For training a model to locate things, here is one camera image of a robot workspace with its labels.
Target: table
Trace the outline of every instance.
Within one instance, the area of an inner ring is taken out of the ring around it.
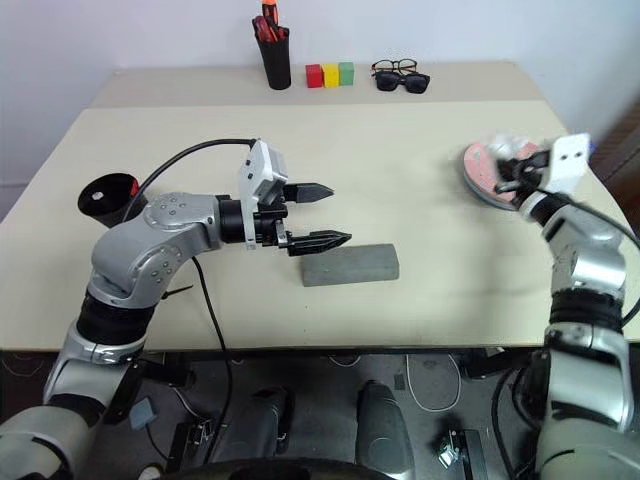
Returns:
[[[498,131],[534,141],[566,133],[533,82],[510,63],[436,64],[425,95],[375,90],[366,66],[353,87],[269,90],[256,68],[133,70],[116,74],[84,110],[0,225],[0,348],[57,349],[77,316],[104,227],[76,208],[103,174],[144,179],[205,139],[256,137],[284,154],[291,182],[335,196],[294,205],[294,233],[332,228],[350,245],[393,243],[400,279],[305,288],[299,259],[275,248],[227,245],[201,255],[230,348],[536,345],[550,306],[551,255],[540,228],[486,207],[459,178],[471,142]],[[237,197],[242,147],[198,152],[151,194]],[[624,221],[589,172],[579,200]],[[637,253],[628,303],[640,290]],[[196,284],[191,265],[173,287]],[[640,322],[625,333],[640,339]],[[152,350],[217,349],[199,286],[161,302]]]

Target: gray foam block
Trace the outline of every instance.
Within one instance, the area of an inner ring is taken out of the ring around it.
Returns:
[[[390,243],[334,248],[302,257],[305,287],[397,280],[400,264]]]

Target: glasses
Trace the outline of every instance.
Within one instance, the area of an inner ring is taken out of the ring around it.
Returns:
[[[378,90],[383,92],[392,92],[398,85],[404,85],[409,93],[424,93],[431,77],[417,73],[417,66],[418,62],[410,58],[398,61],[380,60],[371,65],[371,76],[375,79]]]

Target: black cup on side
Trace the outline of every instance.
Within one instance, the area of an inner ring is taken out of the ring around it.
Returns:
[[[256,37],[264,71],[269,86],[274,90],[284,90],[291,85],[291,65],[289,63],[289,36],[279,42],[261,42]]]
[[[138,181],[128,173],[111,173],[87,185],[78,197],[78,208],[108,228],[122,223],[129,201],[138,192]],[[147,199],[142,195],[131,208],[129,219],[142,212]]]

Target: yellow block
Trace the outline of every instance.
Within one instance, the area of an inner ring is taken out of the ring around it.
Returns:
[[[325,88],[340,86],[340,69],[336,63],[322,65]]]

